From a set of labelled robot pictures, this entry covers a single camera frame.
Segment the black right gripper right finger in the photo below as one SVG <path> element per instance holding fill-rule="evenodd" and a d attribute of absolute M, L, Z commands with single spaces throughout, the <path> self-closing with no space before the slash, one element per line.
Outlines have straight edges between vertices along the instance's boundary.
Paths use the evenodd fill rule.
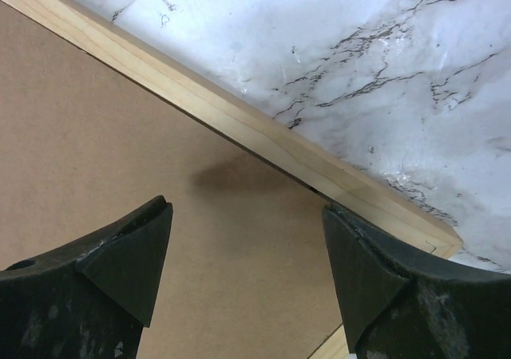
<path fill-rule="evenodd" d="M 322 219 L 351 354 L 509 357 L 507 274 L 439 258 L 341 207 L 326 207 Z"/>

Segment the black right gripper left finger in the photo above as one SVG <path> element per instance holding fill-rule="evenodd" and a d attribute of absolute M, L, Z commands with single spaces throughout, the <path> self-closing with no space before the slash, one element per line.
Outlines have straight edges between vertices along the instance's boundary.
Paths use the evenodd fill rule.
<path fill-rule="evenodd" d="M 153 317 L 172 204 L 126 216 L 1 272 L 3 358 L 134 358 Z"/>

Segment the light wooden picture frame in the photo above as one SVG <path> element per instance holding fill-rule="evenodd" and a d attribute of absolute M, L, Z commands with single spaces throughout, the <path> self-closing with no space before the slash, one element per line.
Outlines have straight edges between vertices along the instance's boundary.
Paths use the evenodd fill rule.
<path fill-rule="evenodd" d="M 394 237 L 442 258 L 454 229 L 73 0 L 2 0 L 175 108 Z"/>

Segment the brown frame backing board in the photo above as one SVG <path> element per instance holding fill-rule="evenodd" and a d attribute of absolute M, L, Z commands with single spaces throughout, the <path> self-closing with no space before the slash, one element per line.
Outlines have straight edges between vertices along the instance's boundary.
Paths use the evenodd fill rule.
<path fill-rule="evenodd" d="M 1 264 L 174 207 L 141 358 L 305 358 L 339 326 L 323 200 L 1 8 Z"/>

